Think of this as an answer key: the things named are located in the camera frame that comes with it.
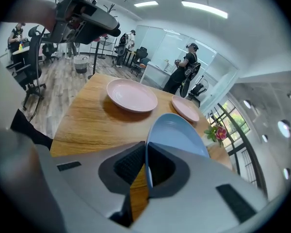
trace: flower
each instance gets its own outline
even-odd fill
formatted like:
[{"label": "flower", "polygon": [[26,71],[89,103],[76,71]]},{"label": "flower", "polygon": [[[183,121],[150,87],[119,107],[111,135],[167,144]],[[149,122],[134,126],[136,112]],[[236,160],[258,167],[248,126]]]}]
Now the flower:
[{"label": "flower", "polygon": [[217,130],[217,132],[215,134],[215,137],[218,140],[223,141],[226,138],[226,129],[223,128],[223,127],[218,127],[218,130]]}]

